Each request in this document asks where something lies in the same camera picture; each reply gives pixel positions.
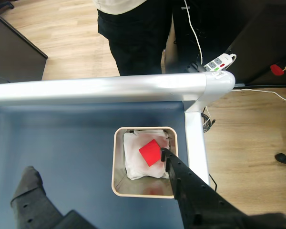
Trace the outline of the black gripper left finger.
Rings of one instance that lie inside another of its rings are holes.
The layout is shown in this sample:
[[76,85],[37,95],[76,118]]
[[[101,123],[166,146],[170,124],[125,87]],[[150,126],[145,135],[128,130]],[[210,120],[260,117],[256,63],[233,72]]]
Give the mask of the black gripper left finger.
[[53,229],[63,218],[48,199],[39,172],[25,167],[10,202],[18,229]]

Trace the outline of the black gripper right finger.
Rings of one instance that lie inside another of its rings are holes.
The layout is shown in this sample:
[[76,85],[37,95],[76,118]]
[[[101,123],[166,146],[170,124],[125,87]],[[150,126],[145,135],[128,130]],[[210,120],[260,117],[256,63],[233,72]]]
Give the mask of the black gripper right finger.
[[185,229],[247,229],[248,216],[224,200],[166,148],[161,160],[169,175]]

